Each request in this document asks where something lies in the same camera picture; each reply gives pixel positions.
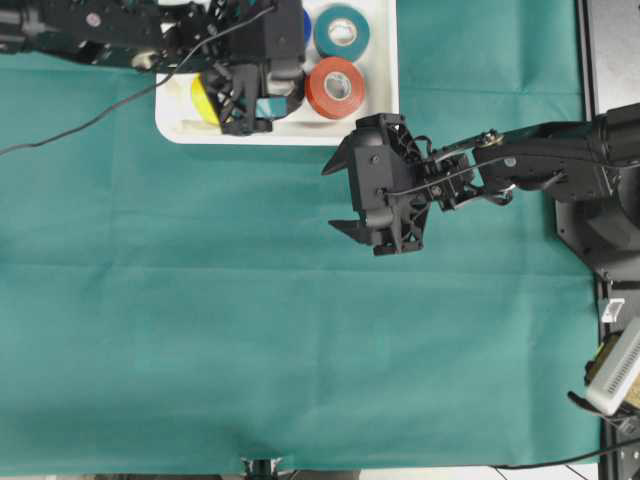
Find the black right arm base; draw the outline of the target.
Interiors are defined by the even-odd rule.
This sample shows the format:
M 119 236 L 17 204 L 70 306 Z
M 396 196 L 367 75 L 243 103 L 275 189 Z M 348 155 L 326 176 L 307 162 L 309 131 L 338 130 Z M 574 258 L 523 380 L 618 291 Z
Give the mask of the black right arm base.
M 619 197 L 555 204 L 562 242 L 603 280 L 639 280 L 639 202 Z

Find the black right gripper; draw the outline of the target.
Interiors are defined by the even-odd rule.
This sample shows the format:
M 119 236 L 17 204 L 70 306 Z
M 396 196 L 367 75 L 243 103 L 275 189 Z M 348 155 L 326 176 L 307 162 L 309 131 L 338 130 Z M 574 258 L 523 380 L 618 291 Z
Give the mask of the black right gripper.
M 376 114 L 356 121 L 355 130 L 322 169 L 329 176 L 347 169 L 357 220 L 329 225 L 368 245 L 376 256 L 419 251 L 432 205 L 455 210 L 483 196 L 475 186 L 467 152 L 488 143 L 486 133 L 435 149 L 415 137 L 397 114 Z

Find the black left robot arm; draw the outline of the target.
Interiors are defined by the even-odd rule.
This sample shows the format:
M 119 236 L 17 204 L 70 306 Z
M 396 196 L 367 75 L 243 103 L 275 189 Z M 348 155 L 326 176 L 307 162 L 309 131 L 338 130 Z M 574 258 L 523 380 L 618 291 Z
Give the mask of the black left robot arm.
M 226 135 L 269 133 L 304 102 L 299 1 L 4 1 L 1 51 L 193 74 Z

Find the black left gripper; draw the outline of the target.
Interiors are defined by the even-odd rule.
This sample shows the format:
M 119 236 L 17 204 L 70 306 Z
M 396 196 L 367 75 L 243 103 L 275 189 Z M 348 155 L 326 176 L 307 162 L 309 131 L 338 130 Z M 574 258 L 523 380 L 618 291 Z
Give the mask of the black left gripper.
M 194 73 L 224 135 L 269 133 L 273 120 L 304 100 L 267 97 L 264 34 L 275 18 L 273 1 L 182 1 L 162 7 L 162 67 L 171 78 Z

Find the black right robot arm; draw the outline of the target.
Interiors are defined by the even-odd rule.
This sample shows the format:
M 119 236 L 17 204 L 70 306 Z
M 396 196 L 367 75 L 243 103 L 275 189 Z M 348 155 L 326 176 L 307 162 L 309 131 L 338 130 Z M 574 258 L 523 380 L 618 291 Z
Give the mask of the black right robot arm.
M 506 206 L 516 189 L 575 203 L 613 196 L 639 166 L 639 107 L 582 122 L 546 122 L 482 132 L 441 148 L 415 136 L 400 114 L 363 117 L 322 173 L 346 171 L 356 220 L 331 226 L 377 256 L 419 251 L 430 208 L 477 201 Z

